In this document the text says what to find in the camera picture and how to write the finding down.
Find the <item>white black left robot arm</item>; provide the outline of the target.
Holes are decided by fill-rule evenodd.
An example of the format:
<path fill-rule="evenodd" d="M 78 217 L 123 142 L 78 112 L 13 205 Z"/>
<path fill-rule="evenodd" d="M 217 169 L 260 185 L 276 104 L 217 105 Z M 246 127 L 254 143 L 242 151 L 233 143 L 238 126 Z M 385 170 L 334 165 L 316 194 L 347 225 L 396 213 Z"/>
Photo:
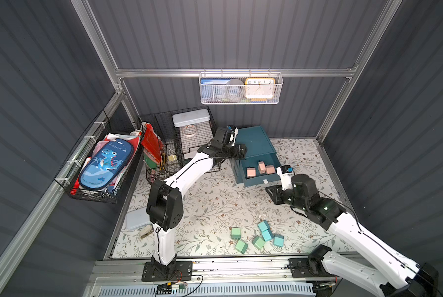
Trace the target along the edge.
<path fill-rule="evenodd" d="M 153 259 L 158 265 L 168 267 L 176 261 L 174 229 L 183 218 L 183 198 L 188 190 L 216 165 L 245 158 L 246 146 L 236 143 L 238 132 L 235 126 L 219 127 L 214 138 L 200 146 L 184 167 L 152 183 L 146 211 L 155 231 Z"/>

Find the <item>teal drawer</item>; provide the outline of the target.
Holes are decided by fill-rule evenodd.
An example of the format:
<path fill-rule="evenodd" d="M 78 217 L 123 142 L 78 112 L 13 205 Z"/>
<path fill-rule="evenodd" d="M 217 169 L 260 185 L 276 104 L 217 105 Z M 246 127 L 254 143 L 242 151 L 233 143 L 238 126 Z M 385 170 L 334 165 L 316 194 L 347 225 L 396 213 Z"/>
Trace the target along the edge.
<path fill-rule="evenodd" d="M 280 181 L 276 168 L 281 164 L 276 153 L 246 157 L 232 162 L 236 182 L 246 187 Z"/>

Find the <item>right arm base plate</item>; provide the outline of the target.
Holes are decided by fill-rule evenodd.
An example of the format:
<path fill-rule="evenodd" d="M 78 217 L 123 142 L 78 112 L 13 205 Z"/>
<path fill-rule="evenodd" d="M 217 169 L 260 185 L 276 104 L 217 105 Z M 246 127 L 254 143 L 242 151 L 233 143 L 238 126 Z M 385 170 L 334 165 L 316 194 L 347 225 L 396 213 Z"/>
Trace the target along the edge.
<path fill-rule="evenodd" d="M 320 261 L 310 258 L 289 258 L 287 269 L 293 278 L 334 277 L 325 270 Z"/>

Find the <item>teal plug cube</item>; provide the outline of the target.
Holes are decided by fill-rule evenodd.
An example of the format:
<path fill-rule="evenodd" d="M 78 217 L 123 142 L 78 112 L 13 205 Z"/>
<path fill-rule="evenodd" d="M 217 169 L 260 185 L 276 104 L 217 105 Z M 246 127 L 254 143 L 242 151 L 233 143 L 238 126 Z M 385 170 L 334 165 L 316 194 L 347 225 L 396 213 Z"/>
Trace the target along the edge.
<path fill-rule="evenodd" d="M 269 224 L 267 223 L 266 220 L 263 220 L 263 221 L 259 222 L 257 224 L 257 227 L 258 227 L 258 229 L 260 230 L 261 233 L 270 229 L 270 226 L 269 226 Z"/>
<path fill-rule="evenodd" d="M 274 238 L 274 235 L 273 235 L 271 229 L 266 229 L 266 230 L 262 231 L 261 235 L 263 237 L 263 240 L 266 242 L 271 241 Z"/>
<path fill-rule="evenodd" d="M 273 245 L 280 248 L 284 247 L 284 236 L 275 234 L 273 237 Z"/>

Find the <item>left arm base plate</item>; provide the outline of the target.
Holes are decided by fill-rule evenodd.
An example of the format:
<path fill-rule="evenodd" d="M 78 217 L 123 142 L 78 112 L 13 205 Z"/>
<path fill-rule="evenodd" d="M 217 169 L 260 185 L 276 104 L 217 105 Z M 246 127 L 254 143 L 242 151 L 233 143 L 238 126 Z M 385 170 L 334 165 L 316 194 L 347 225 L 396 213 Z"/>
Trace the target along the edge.
<path fill-rule="evenodd" d="M 144 264 L 141 281 L 142 282 L 175 282 L 177 280 L 191 280 L 193 273 L 193 262 L 172 261 L 167 266 L 151 259 Z"/>

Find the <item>teal plug cube top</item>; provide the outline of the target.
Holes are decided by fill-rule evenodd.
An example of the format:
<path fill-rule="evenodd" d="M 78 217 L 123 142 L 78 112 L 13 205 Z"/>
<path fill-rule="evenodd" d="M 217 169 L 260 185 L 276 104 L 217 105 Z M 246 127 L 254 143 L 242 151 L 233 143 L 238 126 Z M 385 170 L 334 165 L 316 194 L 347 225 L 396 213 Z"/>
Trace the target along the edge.
<path fill-rule="evenodd" d="M 270 229 L 270 226 L 269 226 L 269 224 L 267 223 L 266 220 L 263 220 L 263 221 L 259 222 L 257 224 L 257 227 L 258 227 L 258 229 L 260 230 L 261 233 Z"/>

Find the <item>pink plug cube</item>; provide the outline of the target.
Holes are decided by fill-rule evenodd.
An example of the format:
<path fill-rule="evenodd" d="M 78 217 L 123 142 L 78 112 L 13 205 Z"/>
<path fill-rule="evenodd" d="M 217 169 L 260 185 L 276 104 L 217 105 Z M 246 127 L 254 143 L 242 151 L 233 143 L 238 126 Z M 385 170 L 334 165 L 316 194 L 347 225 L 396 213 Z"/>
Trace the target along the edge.
<path fill-rule="evenodd" d="M 258 162 L 257 169 L 260 174 L 266 173 L 266 164 L 264 162 Z"/>

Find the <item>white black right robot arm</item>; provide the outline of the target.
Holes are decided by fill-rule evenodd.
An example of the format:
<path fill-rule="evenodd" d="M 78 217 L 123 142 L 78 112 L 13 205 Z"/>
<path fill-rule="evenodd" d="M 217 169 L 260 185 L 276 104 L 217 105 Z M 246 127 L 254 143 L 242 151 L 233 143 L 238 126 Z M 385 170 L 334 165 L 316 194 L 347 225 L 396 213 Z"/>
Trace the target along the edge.
<path fill-rule="evenodd" d="M 321 195 L 306 174 L 282 173 L 281 184 L 266 188 L 276 205 L 286 204 L 354 248 L 370 266 L 351 260 L 325 245 L 317 246 L 303 267 L 311 276 L 330 274 L 343 278 L 377 297 L 437 297 L 439 272 L 418 264 L 362 226 L 352 211 Z"/>

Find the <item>teal two-drawer cabinet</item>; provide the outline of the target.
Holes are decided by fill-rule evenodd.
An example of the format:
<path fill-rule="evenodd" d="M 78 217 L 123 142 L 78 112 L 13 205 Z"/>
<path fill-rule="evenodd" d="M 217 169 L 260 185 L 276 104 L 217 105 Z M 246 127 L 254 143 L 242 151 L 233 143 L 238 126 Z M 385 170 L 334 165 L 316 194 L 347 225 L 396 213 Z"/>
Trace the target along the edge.
<path fill-rule="evenodd" d="M 246 157 L 255 157 L 270 153 L 276 153 L 268 135 L 261 126 L 242 128 L 238 131 L 235 144 L 244 144 L 247 147 Z"/>

